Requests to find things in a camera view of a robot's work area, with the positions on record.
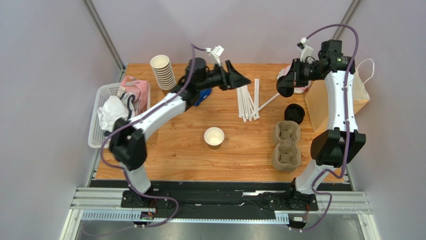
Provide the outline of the single brown paper cup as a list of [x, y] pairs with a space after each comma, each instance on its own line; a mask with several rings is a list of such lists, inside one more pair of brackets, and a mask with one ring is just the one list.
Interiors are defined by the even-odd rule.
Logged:
[[211, 150], [217, 150], [225, 140], [225, 134], [218, 127], [210, 127], [204, 132], [204, 141]]

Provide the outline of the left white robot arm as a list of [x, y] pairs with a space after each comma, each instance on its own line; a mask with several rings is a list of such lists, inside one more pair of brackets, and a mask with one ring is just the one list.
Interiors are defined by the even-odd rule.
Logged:
[[148, 157], [146, 142], [150, 136], [169, 120], [183, 114], [200, 98], [200, 92], [214, 87], [222, 91], [234, 90], [251, 81], [239, 73], [230, 60], [225, 66], [207, 67], [203, 58], [191, 59], [185, 74], [163, 100], [149, 110], [129, 120], [118, 119], [109, 137], [109, 151], [119, 162], [129, 188], [137, 195], [148, 198], [151, 182], [144, 163]]

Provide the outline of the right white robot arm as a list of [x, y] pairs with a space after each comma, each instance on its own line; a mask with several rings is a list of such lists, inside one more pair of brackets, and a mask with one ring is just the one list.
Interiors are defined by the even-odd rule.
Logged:
[[340, 40], [322, 42], [318, 59], [308, 62], [313, 49], [303, 38], [297, 45], [300, 58], [293, 60], [288, 77], [293, 86], [323, 80], [327, 90], [328, 123], [326, 130], [311, 143], [311, 162], [292, 183], [286, 204], [292, 210], [305, 210], [316, 199], [315, 190], [328, 174], [337, 169], [343, 174], [349, 163], [366, 143], [359, 133], [353, 105], [354, 57], [342, 53]]

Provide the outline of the black cup lid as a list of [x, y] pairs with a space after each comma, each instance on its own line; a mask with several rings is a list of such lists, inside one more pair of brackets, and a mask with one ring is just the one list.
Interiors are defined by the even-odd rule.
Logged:
[[290, 76], [281, 76], [276, 83], [277, 92], [285, 98], [289, 98], [294, 94], [294, 81]]

